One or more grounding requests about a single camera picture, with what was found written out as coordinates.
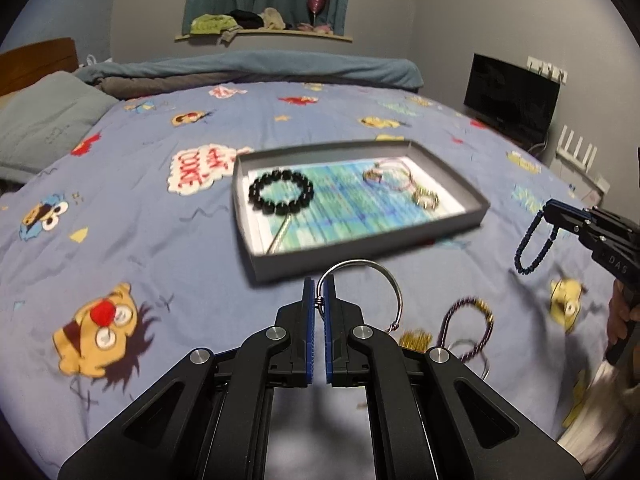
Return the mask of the person right hand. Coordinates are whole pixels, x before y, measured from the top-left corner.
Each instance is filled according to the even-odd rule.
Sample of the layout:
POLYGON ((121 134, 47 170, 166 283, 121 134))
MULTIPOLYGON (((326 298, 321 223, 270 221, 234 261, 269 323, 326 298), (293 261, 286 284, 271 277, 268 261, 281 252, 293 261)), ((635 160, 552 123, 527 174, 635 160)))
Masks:
POLYGON ((606 323, 606 334, 608 335, 609 346, 627 337, 628 322, 639 321, 639 308, 629 307, 623 290, 623 283, 615 280, 613 283, 612 297, 608 303, 608 322, 606 323))

